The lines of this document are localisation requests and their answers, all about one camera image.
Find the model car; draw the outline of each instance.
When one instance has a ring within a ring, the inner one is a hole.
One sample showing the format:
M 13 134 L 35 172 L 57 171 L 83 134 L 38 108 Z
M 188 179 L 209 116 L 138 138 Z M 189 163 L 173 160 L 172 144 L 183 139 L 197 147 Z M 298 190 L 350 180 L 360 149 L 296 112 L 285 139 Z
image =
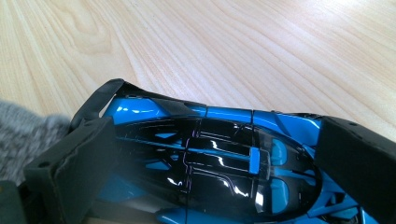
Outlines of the model car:
M 395 167 L 394 146 L 343 119 L 202 105 L 114 79 L 25 173 L 65 223 L 89 210 L 128 223 L 369 224 L 394 218 L 383 199 L 396 183 L 378 175 Z
M 103 200 L 163 223 L 374 223 L 314 164 L 320 116 L 144 94 L 116 96 L 104 116 L 121 156 Z

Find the knitted gray sleeve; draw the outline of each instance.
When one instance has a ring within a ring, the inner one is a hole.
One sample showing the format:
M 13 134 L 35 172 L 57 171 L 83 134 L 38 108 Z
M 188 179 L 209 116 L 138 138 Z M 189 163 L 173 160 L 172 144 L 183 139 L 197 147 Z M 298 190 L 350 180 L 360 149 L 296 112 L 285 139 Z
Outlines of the knitted gray sleeve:
M 19 185 L 23 167 L 67 135 L 69 118 L 44 118 L 0 100 L 0 179 Z

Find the blue toy car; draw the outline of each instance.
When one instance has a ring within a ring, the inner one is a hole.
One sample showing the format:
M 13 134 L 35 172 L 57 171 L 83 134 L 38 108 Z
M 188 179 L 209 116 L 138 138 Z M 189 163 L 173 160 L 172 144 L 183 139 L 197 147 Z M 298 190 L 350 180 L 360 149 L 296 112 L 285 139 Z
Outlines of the blue toy car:
M 127 223 L 394 223 L 395 150 L 348 120 L 207 106 L 114 79 L 25 175 L 57 223 L 87 211 Z
M 104 116 L 121 156 L 102 200 L 161 223 L 376 223 L 314 164 L 321 116 L 139 93 Z

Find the blue car body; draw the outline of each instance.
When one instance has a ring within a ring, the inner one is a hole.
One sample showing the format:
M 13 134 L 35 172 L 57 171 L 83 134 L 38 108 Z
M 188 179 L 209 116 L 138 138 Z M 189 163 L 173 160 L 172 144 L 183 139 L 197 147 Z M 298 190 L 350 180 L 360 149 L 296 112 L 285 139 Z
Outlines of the blue car body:
M 163 101 L 112 99 L 122 156 L 100 200 L 161 223 L 376 223 L 314 164 L 321 116 Z

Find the light wood grain surface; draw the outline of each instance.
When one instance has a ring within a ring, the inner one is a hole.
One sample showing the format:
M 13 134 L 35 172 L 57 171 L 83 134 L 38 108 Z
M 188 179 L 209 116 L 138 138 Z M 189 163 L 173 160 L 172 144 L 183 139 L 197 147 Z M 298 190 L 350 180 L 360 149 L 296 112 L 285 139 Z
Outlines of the light wood grain surface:
M 0 1 L 0 98 L 72 117 L 122 77 L 208 105 L 352 119 L 396 141 L 393 1 Z

